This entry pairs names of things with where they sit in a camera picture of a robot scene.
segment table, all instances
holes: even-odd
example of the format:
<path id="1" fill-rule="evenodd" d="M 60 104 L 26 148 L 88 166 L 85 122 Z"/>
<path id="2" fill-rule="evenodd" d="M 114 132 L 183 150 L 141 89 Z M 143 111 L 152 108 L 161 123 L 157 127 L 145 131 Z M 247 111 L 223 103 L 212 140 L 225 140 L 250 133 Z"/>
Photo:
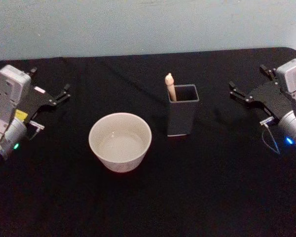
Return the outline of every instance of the table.
<path id="1" fill-rule="evenodd" d="M 259 65 L 296 58 L 290 48 L 0 61 L 38 67 L 37 86 L 72 98 L 36 121 L 46 126 L 0 166 L 0 236 L 296 236 L 296 149 L 272 128 L 281 155 L 261 141 L 266 114 L 229 97 L 268 80 Z M 166 136 L 164 77 L 193 83 L 193 133 Z M 101 117 L 128 112 L 151 127 L 140 166 L 106 169 L 88 133 Z"/>

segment blue led light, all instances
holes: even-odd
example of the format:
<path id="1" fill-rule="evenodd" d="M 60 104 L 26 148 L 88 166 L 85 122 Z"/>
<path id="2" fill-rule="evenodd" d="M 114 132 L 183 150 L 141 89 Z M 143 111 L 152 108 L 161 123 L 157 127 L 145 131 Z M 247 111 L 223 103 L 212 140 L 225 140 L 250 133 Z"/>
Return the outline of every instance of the blue led light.
<path id="1" fill-rule="evenodd" d="M 289 137 L 286 137 L 286 142 L 290 145 L 294 144 L 294 141 Z"/>

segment light blue wall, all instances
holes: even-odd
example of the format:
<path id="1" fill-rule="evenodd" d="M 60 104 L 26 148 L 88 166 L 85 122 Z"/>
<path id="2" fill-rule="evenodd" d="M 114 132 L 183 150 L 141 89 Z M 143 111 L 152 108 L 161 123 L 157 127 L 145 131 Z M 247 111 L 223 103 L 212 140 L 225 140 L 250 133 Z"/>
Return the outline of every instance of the light blue wall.
<path id="1" fill-rule="evenodd" d="M 0 59 L 287 46 L 296 0 L 0 0 Z"/>

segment black square cup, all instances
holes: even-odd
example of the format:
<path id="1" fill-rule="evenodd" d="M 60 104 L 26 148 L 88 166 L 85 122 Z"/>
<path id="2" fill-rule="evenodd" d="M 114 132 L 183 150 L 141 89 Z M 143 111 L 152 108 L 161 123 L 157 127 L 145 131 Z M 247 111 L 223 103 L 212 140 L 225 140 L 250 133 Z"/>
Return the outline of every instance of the black square cup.
<path id="1" fill-rule="evenodd" d="M 177 101 L 172 101 L 169 91 L 168 137 L 188 135 L 192 132 L 193 121 L 199 102 L 194 84 L 175 85 Z"/>

